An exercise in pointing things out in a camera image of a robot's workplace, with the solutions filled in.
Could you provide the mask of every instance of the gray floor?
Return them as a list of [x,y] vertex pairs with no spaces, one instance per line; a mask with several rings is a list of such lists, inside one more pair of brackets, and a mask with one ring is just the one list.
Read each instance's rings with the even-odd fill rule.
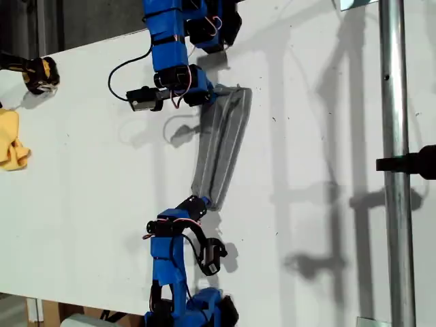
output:
[[0,326],[27,327],[25,298],[0,296]]
[[63,0],[65,48],[144,28],[142,0]]

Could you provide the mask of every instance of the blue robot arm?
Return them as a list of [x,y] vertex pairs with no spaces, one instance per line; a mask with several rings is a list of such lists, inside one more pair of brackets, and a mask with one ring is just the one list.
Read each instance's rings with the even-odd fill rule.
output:
[[[208,203],[206,198],[191,196],[147,224],[149,235],[145,238],[151,238],[153,257],[150,311],[145,315],[147,327],[233,327],[238,321],[230,297],[222,298],[221,292],[213,287],[191,296],[187,287],[183,259],[183,240],[187,238],[183,235],[185,228],[190,228],[200,243],[200,254],[195,253],[195,257],[205,275],[218,273],[220,257],[227,255],[224,244],[216,238],[205,237],[197,223],[206,214]],[[165,285],[170,286],[171,299],[161,297]]]
[[207,53],[231,46],[242,25],[236,9],[239,1],[143,0],[156,87],[127,92],[133,110],[160,111],[165,99],[177,108],[182,98],[190,106],[214,101],[212,83],[200,67],[188,62],[185,37]]

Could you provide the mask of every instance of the yellow cloth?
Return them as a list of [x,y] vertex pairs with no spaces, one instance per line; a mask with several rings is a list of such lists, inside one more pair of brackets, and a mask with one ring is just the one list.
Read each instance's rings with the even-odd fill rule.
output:
[[0,108],[0,168],[17,170],[26,167],[30,150],[18,140],[18,114]]

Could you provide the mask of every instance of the metal pole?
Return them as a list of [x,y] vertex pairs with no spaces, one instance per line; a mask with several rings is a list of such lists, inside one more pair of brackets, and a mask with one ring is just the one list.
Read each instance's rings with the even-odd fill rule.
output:
[[46,26],[46,4],[45,0],[36,1],[37,28],[38,28],[38,52],[39,56],[47,55],[47,26]]
[[[380,0],[384,157],[409,152],[403,0]],[[416,327],[410,178],[385,173],[392,327]]]

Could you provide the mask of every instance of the white table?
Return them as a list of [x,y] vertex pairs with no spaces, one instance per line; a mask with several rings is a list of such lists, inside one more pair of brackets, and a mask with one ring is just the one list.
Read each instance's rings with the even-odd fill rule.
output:
[[[406,5],[416,151],[436,142],[435,5]],[[230,68],[208,73],[254,93],[224,207],[203,218],[208,235],[219,225],[238,252],[219,287],[233,295],[239,326],[348,327],[359,315],[389,321],[385,209],[349,205],[384,184],[375,171],[382,156],[377,5],[343,14],[315,0],[239,8]],[[0,100],[18,107],[20,139],[32,150],[26,170],[0,172],[0,292],[146,312],[152,259],[141,236],[157,213],[189,195],[198,146],[197,136],[178,148],[166,141],[181,125],[196,126],[197,109],[168,102],[162,112],[135,113],[109,94],[109,71],[148,47],[143,31],[55,54],[61,86],[49,99],[23,100],[20,75],[0,72]],[[191,62],[202,55],[195,51]],[[145,84],[153,84],[151,59],[113,80],[121,94]],[[430,327],[435,184],[413,177],[412,185],[425,197],[414,212],[418,325]],[[371,205],[383,202],[373,198]],[[185,254],[193,289],[189,247]]]

